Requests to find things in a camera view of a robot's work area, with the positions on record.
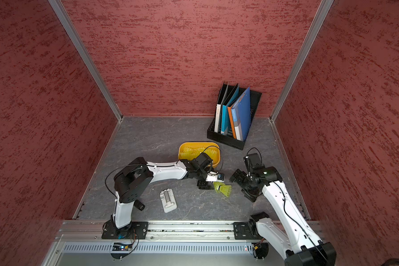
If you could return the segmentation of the yellow shuttlecock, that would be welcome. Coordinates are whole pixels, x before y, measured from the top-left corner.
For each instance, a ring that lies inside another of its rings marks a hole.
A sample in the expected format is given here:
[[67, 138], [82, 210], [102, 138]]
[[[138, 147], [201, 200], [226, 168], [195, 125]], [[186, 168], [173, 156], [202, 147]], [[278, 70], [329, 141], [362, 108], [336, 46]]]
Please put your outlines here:
[[222, 193], [225, 197], [229, 197], [231, 195], [231, 192], [232, 192], [232, 186], [231, 185], [221, 184], [218, 187], [218, 191], [220, 193]]
[[220, 187], [222, 185], [224, 185], [224, 183], [222, 183], [222, 182], [214, 182], [213, 183], [213, 186], [214, 186], [214, 189], [215, 189], [216, 192], [220, 192]]
[[201, 151], [199, 149], [193, 149], [190, 147], [184, 147], [180, 154], [179, 154], [179, 159], [183, 159], [183, 160], [193, 160], [195, 159], [199, 154], [201, 153]]
[[214, 164], [219, 162], [219, 149], [215, 149], [215, 147], [209, 147], [204, 151], [212, 160]]

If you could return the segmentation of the yellow shuttlecock top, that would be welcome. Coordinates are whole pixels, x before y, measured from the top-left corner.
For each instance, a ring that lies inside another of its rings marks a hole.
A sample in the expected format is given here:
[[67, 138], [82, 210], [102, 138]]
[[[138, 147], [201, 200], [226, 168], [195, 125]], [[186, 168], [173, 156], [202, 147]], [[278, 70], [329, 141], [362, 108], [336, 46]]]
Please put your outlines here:
[[201, 153], [201, 151], [199, 149], [193, 149], [190, 147], [184, 147], [180, 154], [179, 154], [179, 159], [183, 159], [183, 160], [193, 160], [195, 159], [199, 154]]

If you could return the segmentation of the yellow plastic storage box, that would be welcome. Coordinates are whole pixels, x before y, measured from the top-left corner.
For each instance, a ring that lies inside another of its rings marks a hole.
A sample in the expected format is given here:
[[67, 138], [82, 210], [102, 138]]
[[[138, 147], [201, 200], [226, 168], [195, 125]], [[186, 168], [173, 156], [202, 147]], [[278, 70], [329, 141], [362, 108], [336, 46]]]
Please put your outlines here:
[[186, 142], [180, 145], [178, 159], [193, 160], [200, 153], [206, 153], [213, 161], [213, 167], [221, 162], [219, 146], [212, 142]]

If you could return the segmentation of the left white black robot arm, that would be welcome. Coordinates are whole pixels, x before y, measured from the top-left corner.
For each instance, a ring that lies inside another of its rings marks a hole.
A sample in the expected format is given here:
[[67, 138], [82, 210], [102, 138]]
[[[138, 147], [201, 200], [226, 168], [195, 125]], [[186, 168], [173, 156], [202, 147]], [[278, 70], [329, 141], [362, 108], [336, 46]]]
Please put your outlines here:
[[196, 179], [198, 187], [210, 187], [223, 182], [225, 175], [213, 168], [212, 159], [201, 153], [193, 160], [181, 159], [170, 163], [148, 162], [138, 157], [114, 176], [115, 209], [112, 215], [117, 229], [131, 225], [135, 201], [150, 183], [165, 180]]

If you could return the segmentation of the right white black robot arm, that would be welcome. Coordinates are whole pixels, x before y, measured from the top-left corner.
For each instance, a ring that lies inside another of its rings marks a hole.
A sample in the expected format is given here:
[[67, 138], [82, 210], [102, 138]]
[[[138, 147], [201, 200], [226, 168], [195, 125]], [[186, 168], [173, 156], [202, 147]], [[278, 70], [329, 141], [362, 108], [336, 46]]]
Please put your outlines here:
[[336, 250], [313, 231], [291, 199], [275, 167], [253, 167], [247, 173], [236, 170], [230, 182], [240, 185], [252, 202], [263, 195], [272, 205], [283, 230], [264, 212], [251, 216], [250, 233], [262, 237], [282, 257], [286, 266], [334, 266]]

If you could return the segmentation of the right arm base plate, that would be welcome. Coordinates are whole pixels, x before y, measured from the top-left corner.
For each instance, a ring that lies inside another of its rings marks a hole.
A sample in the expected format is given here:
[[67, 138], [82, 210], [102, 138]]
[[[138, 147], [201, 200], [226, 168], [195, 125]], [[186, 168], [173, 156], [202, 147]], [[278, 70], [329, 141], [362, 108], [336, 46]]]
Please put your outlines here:
[[259, 241], [263, 237], [258, 233], [255, 226], [251, 225], [250, 222], [234, 222], [233, 232], [235, 240], [254, 240]]

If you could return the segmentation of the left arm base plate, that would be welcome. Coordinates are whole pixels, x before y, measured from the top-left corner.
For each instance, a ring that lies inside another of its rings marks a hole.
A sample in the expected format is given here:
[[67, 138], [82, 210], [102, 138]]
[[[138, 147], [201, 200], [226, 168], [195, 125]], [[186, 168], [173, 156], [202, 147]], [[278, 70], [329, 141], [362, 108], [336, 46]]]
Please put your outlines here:
[[146, 238], [148, 222], [131, 222], [128, 226], [117, 228], [111, 219], [103, 224], [102, 239], [140, 239]]

